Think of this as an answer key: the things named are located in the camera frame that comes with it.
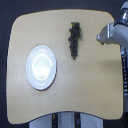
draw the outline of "dark background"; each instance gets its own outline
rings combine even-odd
[[[109,12],[116,18],[126,0],[0,0],[0,128],[28,128],[11,125],[7,120],[6,66],[10,32],[14,20],[23,14],[55,9],[89,9]],[[120,120],[104,121],[105,128],[125,128],[127,115]]]

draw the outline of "white bowl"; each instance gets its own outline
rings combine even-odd
[[[49,47],[39,45],[30,52],[26,74],[30,84],[37,90],[44,90],[51,85],[56,75],[56,58]]]

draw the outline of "wooden table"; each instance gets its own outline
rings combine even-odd
[[[80,22],[83,40],[78,57],[70,56],[71,22]],[[104,119],[123,113],[123,77],[120,47],[100,45],[96,35],[113,18],[106,12],[56,10],[24,15],[13,24],[7,62],[7,115],[20,124],[40,116],[77,111]],[[35,90],[26,77],[26,61],[37,45],[47,45],[57,60],[54,83]]]

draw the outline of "dark object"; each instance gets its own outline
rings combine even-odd
[[[127,70],[126,49],[124,49],[124,54],[122,54],[122,70],[123,70],[124,98],[127,98],[128,97],[128,70]]]
[[[52,128],[58,128],[58,114],[52,114]]]
[[[71,36],[68,38],[70,42],[71,56],[75,60],[78,56],[78,39],[81,35],[80,23],[72,22],[72,28],[69,29]]]
[[[118,17],[115,20],[114,26],[117,24],[128,26],[128,20],[125,18],[125,15],[127,14],[128,14],[128,8],[123,8],[118,14]]]
[[[74,113],[75,118],[75,128],[81,128],[81,119],[80,119],[80,113]]]

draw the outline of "tabletop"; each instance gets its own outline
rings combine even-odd
[[[68,42],[71,22],[80,23],[83,35],[75,61]],[[16,19],[7,62],[9,122],[25,123],[61,111],[119,119],[123,113],[120,47],[102,46],[96,40],[110,22],[110,14],[90,10],[44,11]],[[26,76],[27,57],[38,45],[50,47],[57,60],[56,78],[45,91],[35,90]]]

